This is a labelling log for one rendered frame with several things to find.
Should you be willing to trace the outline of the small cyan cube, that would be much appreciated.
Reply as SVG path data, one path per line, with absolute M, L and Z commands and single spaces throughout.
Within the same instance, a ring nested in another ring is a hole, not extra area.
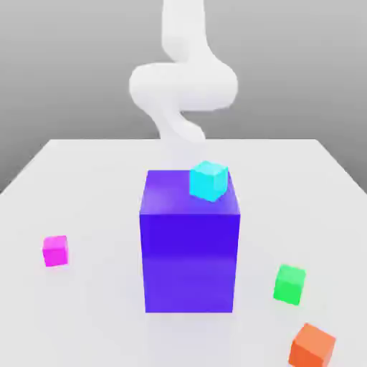
M 229 169 L 211 161 L 202 161 L 189 171 L 189 193 L 215 202 L 227 192 Z

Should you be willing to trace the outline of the small orange cube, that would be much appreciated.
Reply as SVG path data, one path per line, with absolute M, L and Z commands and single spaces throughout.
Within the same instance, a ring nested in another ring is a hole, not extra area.
M 328 367 L 335 337 L 306 323 L 292 341 L 288 363 L 292 367 Z

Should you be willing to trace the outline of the small magenta cube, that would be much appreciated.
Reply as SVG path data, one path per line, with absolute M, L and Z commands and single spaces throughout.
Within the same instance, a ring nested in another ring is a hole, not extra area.
M 46 267 L 68 264 L 68 242 L 65 235 L 46 237 L 43 241 L 42 254 Z

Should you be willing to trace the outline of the large purple box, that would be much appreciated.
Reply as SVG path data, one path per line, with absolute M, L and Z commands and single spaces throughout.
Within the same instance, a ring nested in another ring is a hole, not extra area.
M 148 313 L 230 313 L 240 210 L 232 183 L 215 202 L 189 193 L 189 172 L 149 170 L 139 212 Z

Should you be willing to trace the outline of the small green cube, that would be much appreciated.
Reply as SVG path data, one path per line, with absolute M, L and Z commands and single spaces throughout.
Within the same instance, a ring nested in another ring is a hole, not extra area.
M 291 305 L 299 305 L 306 271 L 281 264 L 275 280 L 273 298 Z

